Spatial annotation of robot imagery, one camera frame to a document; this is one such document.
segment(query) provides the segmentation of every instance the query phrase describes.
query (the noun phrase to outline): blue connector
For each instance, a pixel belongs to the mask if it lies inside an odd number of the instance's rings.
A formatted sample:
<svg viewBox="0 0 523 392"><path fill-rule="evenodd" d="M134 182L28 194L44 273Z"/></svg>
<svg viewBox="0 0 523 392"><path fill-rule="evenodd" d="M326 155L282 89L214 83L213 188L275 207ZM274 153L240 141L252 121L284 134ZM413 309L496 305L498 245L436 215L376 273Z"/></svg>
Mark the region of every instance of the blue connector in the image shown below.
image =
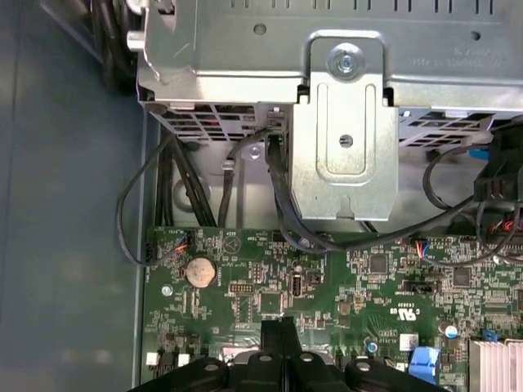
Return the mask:
<svg viewBox="0 0 523 392"><path fill-rule="evenodd" d="M496 342L499 340L499 335L496 332L490 331L487 328L483 328L483 330L481 331L481 337L483 337L484 341Z"/></svg>
<svg viewBox="0 0 523 392"><path fill-rule="evenodd" d="M417 347L409 365L409 374L436 385L440 351L433 347Z"/></svg>

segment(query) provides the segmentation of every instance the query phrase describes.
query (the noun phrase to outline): mounting hole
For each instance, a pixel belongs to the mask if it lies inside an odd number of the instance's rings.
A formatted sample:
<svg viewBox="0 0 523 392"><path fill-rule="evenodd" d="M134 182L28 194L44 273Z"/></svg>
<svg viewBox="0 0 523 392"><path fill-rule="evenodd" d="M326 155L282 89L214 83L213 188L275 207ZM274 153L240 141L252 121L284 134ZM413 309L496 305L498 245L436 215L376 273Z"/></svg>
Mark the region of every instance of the mounting hole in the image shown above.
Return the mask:
<svg viewBox="0 0 523 392"><path fill-rule="evenodd" d="M309 353L303 353L302 355L300 355L300 359L303 362L312 362L314 357L312 355L310 355Z"/></svg>
<svg viewBox="0 0 523 392"><path fill-rule="evenodd" d="M354 140L352 140L351 135L341 135L340 136L340 146L344 149L348 149L349 147L352 147L354 144Z"/></svg>
<svg viewBox="0 0 523 392"><path fill-rule="evenodd" d="M356 369L358 369L360 372L368 372L371 367L366 362L358 362L356 363Z"/></svg>
<svg viewBox="0 0 523 392"><path fill-rule="evenodd" d="M265 26L263 23L255 24L253 31L256 35L263 35L267 32L267 26Z"/></svg>
<svg viewBox="0 0 523 392"><path fill-rule="evenodd" d="M210 363L209 365L207 365L205 367L205 370L207 372L214 372L214 371L218 370L218 365L215 365L214 363Z"/></svg>

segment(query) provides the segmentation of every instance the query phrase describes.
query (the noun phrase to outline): green circuit board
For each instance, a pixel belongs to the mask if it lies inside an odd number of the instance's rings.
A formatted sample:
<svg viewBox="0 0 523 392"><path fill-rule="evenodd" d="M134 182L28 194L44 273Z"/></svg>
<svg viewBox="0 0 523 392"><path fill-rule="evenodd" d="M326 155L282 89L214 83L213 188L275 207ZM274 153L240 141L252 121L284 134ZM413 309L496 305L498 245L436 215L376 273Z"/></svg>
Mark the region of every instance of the green circuit board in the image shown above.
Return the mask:
<svg viewBox="0 0 523 392"><path fill-rule="evenodd" d="M436 268L422 263L411 243L400 242L315 256L290 247L279 232L214 228L153 229L149 257L165 254L186 235L191 245L184 252L145 274L144 382L159 374L148 362L154 353L231 360L258 347L262 320L282 316L294 317L304 348L333 358L375 354L405 371L416 346L439 348L440 385L455 392L468 391L469 339L480 339L483 328L523 338L521 266L490 261ZM474 238L427 241L428 257L439 261L479 254ZM447 327L458 337L446 337ZM369 347L378 350L369 353Z"/></svg>

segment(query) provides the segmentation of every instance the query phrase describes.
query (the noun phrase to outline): heatsink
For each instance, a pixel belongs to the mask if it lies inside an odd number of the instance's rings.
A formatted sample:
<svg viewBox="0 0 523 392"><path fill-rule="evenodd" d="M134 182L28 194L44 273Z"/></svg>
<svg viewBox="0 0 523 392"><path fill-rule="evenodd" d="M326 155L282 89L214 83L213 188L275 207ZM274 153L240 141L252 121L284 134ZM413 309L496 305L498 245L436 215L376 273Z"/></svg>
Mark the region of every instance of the heatsink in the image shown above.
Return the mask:
<svg viewBox="0 0 523 392"><path fill-rule="evenodd" d="M523 341L469 345L470 392L523 392Z"/></svg>

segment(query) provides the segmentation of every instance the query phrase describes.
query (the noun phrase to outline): metal tab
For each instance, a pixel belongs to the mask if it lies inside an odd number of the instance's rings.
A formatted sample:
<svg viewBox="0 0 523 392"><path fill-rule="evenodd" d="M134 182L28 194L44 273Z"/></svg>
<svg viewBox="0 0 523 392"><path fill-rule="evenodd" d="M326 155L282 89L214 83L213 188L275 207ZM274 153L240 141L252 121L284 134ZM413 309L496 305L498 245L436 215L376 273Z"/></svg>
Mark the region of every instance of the metal tab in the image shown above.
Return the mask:
<svg viewBox="0 0 523 392"><path fill-rule="evenodd" d="M350 33L311 42L311 93L293 109L290 180L304 219L384 221L397 195L398 110L383 99L383 46Z"/></svg>

